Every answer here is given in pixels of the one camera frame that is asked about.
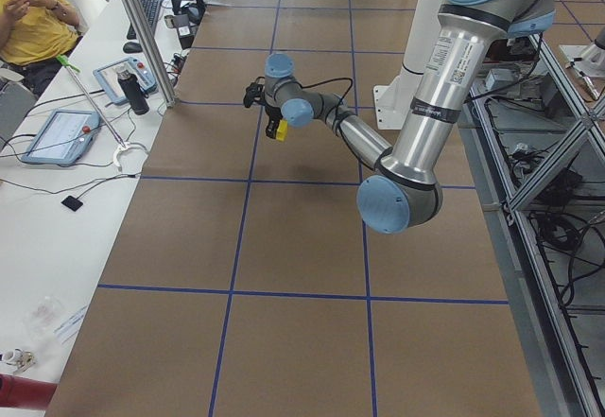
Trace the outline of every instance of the white table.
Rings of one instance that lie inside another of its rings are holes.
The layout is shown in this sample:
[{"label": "white table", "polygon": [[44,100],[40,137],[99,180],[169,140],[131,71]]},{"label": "white table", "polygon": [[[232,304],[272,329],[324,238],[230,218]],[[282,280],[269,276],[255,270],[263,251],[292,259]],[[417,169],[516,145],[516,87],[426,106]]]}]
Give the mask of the white table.
[{"label": "white table", "polygon": [[[167,13],[166,9],[161,13],[155,37],[164,61],[170,62],[181,47],[176,31],[164,24],[162,17]],[[70,62],[81,70],[80,78],[90,91],[99,89],[92,74],[94,69],[125,57],[122,45],[127,41],[129,24],[121,1],[111,0],[71,55]],[[132,56],[147,62],[143,54]],[[40,102],[74,94],[78,94],[78,87],[61,69]],[[95,96],[95,100],[101,107],[109,103],[104,94]],[[136,132],[130,140],[151,148],[165,105],[159,92],[151,95],[148,103],[150,110],[145,115],[131,114]],[[53,109],[67,106],[92,109],[85,97],[49,103],[34,109],[15,134],[36,133]],[[111,105],[104,114],[116,117],[127,107]],[[133,129],[125,115],[112,124],[124,138]],[[21,140],[12,143],[17,151],[25,150],[28,144],[28,139]],[[79,162],[108,164],[115,148],[113,137],[103,128]],[[6,147],[0,155],[11,153]],[[146,157],[141,149],[122,154],[123,172],[138,173]],[[119,173],[114,165],[60,168],[24,165],[15,158],[0,158],[1,179],[52,191]],[[63,345],[52,338],[33,339],[23,324],[24,315],[35,309],[45,296],[54,296],[62,304],[64,312],[60,321],[90,302],[137,181],[126,178],[101,184],[82,198],[84,205],[77,212],[61,205],[61,201],[68,195],[79,195],[86,187],[47,195],[0,183],[0,352],[20,348],[34,353],[38,363],[22,374],[23,377],[49,382],[58,382],[61,378],[76,337]],[[0,373],[12,371],[11,367],[0,364]],[[0,416],[13,415],[39,416],[43,412],[0,408]]]}]

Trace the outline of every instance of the keyboard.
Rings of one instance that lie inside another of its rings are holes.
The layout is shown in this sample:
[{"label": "keyboard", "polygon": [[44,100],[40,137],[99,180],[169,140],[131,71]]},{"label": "keyboard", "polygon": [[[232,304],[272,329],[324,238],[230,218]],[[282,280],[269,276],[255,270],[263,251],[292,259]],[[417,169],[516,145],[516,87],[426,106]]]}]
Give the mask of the keyboard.
[{"label": "keyboard", "polygon": [[[155,26],[158,25],[158,19],[160,18],[160,10],[162,10],[162,0],[141,0],[143,5],[143,12],[147,18],[147,23],[151,28],[151,32],[155,33]],[[127,39],[136,39],[136,32],[134,27],[130,25],[129,32],[126,35]]]}]

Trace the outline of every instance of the black bottle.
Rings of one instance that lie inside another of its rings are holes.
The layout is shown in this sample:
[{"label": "black bottle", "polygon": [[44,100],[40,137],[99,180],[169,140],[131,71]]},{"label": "black bottle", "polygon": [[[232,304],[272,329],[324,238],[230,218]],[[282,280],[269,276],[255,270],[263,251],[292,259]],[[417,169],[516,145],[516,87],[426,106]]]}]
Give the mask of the black bottle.
[{"label": "black bottle", "polygon": [[117,82],[124,91],[124,96],[128,99],[130,106],[135,114],[145,114],[149,111],[149,106],[145,100],[145,94],[141,89],[136,75],[132,74],[126,65],[116,69]]}]

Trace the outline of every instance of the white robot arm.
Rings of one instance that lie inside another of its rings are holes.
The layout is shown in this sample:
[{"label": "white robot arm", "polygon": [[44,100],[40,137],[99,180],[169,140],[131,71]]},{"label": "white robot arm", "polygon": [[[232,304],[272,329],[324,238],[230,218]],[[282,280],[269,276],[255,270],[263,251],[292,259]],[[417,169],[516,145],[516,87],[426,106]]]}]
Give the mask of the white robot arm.
[{"label": "white robot arm", "polygon": [[433,169],[491,43],[542,32],[553,18],[554,0],[446,0],[439,38],[394,147],[339,97],[302,89],[285,54],[268,57],[265,85],[257,79],[245,104],[265,105],[273,124],[281,117],[292,127],[323,121],[377,173],[357,193],[366,224],[379,233],[400,233],[441,208]]}]

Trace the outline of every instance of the red cylinder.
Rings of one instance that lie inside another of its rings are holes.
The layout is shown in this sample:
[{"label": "red cylinder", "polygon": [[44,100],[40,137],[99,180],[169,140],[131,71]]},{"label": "red cylinder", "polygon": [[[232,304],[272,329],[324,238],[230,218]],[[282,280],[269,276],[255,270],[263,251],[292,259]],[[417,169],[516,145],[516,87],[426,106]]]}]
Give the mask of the red cylinder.
[{"label": "red cylinder", "polygon": [[0,374],[0,408],[46,410],[57,384]]}]

